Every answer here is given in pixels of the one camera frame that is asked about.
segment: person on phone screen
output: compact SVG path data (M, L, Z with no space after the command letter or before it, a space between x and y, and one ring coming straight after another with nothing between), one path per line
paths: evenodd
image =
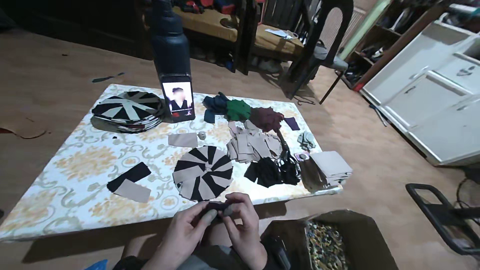
M180 87L175 87L172 89L173 92L173 100L170 101L170 111L172 112L173 116L180 116L180 115L190 115L190 109L192 105L187 104L187 99L185 97L185 92Z

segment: cardboard box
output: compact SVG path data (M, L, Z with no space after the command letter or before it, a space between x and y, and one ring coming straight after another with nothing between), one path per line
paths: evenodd
M306 222L335 225L342 235L352 270L398 270L382 233L373 218L350 210L317 214L300 220L273 221L262 234L279 237L286 248L291 269L315 270L311 264Z

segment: purple fabric piece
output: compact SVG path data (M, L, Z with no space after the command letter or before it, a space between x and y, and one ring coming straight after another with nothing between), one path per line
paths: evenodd
M292 130L300 130L299 125L297 124L297 121L295 120L295 117L290 117L290 118L284 118L285 122L287 122L288 126Z

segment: black water bottle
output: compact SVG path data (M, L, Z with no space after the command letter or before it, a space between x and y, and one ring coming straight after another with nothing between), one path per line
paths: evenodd
M151 17L152 47L156 72L191 74L188 39L183 34L180 17L170 0L153 0Z

